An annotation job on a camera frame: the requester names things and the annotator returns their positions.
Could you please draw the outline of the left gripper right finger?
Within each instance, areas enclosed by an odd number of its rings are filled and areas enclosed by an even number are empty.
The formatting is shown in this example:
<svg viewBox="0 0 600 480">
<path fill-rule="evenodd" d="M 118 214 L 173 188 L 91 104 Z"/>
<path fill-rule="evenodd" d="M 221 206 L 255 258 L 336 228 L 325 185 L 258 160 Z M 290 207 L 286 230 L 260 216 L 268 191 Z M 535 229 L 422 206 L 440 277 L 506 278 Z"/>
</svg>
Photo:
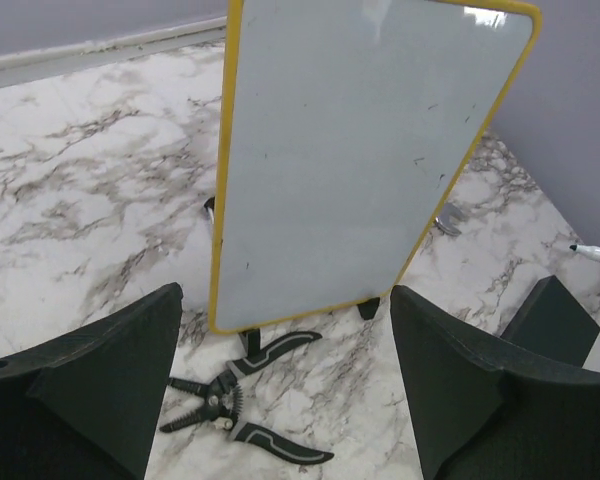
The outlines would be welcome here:
<svg viewBox="0 0 600 480">
<path fill-rule="evenodd" d="M 426 479 L 600 479 L 600 373 L 448 314 L 410 288 L 392 331 Z"/>
</svg>

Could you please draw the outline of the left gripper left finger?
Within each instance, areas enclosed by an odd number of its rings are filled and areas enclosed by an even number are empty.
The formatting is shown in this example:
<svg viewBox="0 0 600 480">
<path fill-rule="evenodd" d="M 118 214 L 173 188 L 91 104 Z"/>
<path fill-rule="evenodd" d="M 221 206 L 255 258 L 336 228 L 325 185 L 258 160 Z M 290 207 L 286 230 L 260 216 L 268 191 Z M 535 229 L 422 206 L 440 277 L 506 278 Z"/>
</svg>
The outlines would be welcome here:
<svg viewBox="0 0 600 480">
<path fill-rule="evenodd" d="M 0 479 L 141 479 L 182 317 L 179 284 L 0 358 Z"/>
</svg>

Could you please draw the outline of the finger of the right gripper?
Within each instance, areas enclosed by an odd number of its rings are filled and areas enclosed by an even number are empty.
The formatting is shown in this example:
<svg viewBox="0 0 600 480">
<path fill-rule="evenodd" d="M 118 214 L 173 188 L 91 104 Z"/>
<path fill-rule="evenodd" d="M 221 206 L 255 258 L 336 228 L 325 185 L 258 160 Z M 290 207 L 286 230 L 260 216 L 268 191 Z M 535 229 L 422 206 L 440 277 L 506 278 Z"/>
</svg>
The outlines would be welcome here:
<svg viewBox="0 0 600 480">
<path fill-rule="evenodd" d="M 539 280 L 500 338 L 554 361 L 583 367 L 600 326 L 554 275 Z"/>
</svg>

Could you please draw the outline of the yellow framed whiteboard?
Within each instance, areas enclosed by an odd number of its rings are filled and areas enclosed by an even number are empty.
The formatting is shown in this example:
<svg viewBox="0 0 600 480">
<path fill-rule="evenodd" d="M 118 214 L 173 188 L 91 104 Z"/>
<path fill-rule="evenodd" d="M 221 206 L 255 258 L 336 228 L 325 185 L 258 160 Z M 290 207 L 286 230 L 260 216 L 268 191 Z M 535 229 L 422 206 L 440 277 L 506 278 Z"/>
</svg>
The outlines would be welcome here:
<svg viewBox="0 0 600 480">
<path fill-rule="evenodd" d="M 233 1 L 208 319 L 388 294 L 542 28 L 522 1 Z"/>
</svg>

